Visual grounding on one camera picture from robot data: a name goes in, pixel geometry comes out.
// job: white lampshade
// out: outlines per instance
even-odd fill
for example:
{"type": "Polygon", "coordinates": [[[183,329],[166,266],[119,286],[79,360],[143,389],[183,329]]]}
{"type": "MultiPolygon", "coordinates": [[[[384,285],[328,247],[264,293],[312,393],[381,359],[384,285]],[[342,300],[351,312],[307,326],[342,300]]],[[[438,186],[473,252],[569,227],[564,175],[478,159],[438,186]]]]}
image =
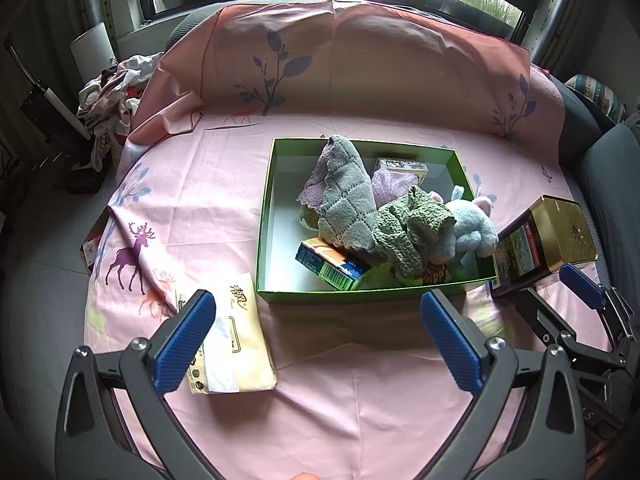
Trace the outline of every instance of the white lampshade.
{"type": "Polygon", "coordinates": [[[115,56],[102,22],[73,40],[69,48],[85,84],[98,77],[102,70],[113,66],[115,56]]]}

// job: orange deer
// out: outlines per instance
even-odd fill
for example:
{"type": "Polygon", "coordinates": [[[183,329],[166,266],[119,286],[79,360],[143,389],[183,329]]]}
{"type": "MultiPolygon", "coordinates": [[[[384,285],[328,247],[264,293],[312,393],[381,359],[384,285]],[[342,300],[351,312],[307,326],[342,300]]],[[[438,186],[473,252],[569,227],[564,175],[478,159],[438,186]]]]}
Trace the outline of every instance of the orange deer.
{"type": "Polygon", "coordinates": [[[175,283],[175,280],[171,274],[166,272],[166,270],[161,270],[158,275],[158,270],[154,269],[154,277],[156,282],[158,282],[160,289],[155,287],[147,289],[146,298],[142,303],[140,303],[138,314],[142,314],[142,307],[148,303],[149,313],[151,314],[151,317],[155,319],[154,304],[157,303],[158,307],[160,307],[160,318],[162,319],[163,317],[169,317],[169,304],[167,303],[167,299],[172,293],[172,283],[175,283]]]}
{"type": "Polygon", "coordinates": [[[238,124],[238,122],[236,122],[236,119],[240,119],[240,124],[244,123],[245,119],[249,124],[251,124],[251,114],[253,114],[254,112],[255,112],[255,110],[248,110],[248,111],[244,111],[244,112],[236,112],[234,114],[229,115],[229,117],[227,117],[225,119],[223,124],[226,124],[226,122],[228,120],[232,120],[234,122],[234,124],[238,124]]]}

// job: metal tin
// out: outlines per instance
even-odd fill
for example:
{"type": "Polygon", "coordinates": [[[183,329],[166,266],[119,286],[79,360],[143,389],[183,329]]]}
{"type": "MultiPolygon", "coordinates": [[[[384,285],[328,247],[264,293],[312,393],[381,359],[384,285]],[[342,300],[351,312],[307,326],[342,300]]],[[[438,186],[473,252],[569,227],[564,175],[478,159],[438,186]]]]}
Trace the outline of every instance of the metal tin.
{"type": "Polygon", "coordinates": [[[580,205],[543,195],[498,234],[492,296],[533,286],[564,264],[581,267],[597,256],[580,205]]]}

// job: small cardboard box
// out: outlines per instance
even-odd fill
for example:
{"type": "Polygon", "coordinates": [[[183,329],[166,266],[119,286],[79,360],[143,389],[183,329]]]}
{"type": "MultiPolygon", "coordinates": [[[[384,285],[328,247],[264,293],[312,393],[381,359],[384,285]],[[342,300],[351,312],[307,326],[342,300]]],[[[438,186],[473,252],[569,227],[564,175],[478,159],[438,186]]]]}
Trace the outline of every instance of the small cardboard box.
{"type": "Polygon", "coordinates": [[[84,263],[86,273],[90,276],[94,272],[95,257],[102,238],[102,232],[109,221],[109,209],[105,208],[94,225],[91,227],[89,234],[84,238],[80,246],[80,259],[84,263]]]}
{"type": "MultiPolygon", "coordinates": [[[[300,190],[316,166],[327,139],[277,138],[271,147],[270,163],[264,186],[262,218],[258,239],[257,293],[274,304],[366,303],[368,301],[410,300],[419,298],[430,288],[457,294],[495,279],[493,258],[468,254],[462,259],[464,281],[436,286],[412,286],[379,290],[335,290],[327,282],[296,260],[302,240],[314,236],[298,221],[300,190]]],[[[381,156],[420,160],[428,173],[420,187],[434,190],[446,200],[455,185],[465,189],[463,198],[474,195],[462,165],[453,150],[416,146],[396,142],[353,140],[364,166],[373,174],[381,156]]]]}

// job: pink bedsheet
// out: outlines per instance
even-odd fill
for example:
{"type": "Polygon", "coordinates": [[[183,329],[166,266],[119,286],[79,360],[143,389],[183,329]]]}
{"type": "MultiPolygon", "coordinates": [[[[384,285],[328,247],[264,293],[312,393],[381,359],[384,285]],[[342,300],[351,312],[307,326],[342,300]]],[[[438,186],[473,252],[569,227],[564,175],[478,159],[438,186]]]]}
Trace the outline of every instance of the pink bedsheet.
{"type": "MultiPolygon", "coordinates": [[[[500,230],[543,193],[571,198],[556,162],[563,119],[551,81],[505,41],[363,2],[226,7],[161,59],[145,91],[90,281],[85,341],[100,352],[151,335],[175,306],[169,275],[180,286],[255,276],[273,137],[446,145],[476,192],[492,197],[500,230]],[[134,245],[130,222],[153,231],[147,245],[134,245]],[[122,271],[124,288],[116,269],[106,284],[126,246],[136,247],[144,296],[133,266],[122,271]]],[[[564,286],[542,294],[581,341],[606,347],[598,316],[564,286]]],[[[485,287],[452,300],[466,312],[492,302],[485,287]]],[[[230,480],[286,480],[303,470],[323,480],[410,479],[470,401],[415,301],[260,300],[259,309],[278,371],[274,391],[202,396],[183,384],[166,396],[230,480]]],[[[513,342],[535,346],[513,309],[503,313],[513,342]]],[[[156,462],[120,399],[143,456],[156,462]]],[[[495,456],[516,401],[481,461],[495,456]]]]}

